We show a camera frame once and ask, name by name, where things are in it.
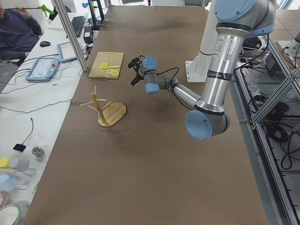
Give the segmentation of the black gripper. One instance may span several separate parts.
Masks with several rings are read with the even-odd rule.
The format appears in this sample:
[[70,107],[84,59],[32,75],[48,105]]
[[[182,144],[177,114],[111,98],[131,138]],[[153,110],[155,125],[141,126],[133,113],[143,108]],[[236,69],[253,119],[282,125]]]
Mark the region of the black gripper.
[[140,80],[144,80],[144,74],[140,70],[140,68],[136,68],[135,71],[136,71],[136,78],[134,78],[131,81],[131,83],[130,83],[131,85],[136,85]]

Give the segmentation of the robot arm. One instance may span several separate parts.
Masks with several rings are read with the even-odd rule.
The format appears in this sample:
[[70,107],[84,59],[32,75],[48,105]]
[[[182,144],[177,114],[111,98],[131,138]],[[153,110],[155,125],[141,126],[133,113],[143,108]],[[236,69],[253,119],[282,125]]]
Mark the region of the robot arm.
[[131,85],[144,81],[146,92],[167,90],[179,102],[191,108],[185,126],[196,139],[208,139],[225,132],[230,117],[223,107],[229,83],[246,38],[268,35],[274,30],[277,3],[274,0],[216,0],[209,18],[216,21],[217,38],[201,96],[181,84],[177,78],[166,78],[157,72],[153,56],[136,57],[128,64],[136,77]]

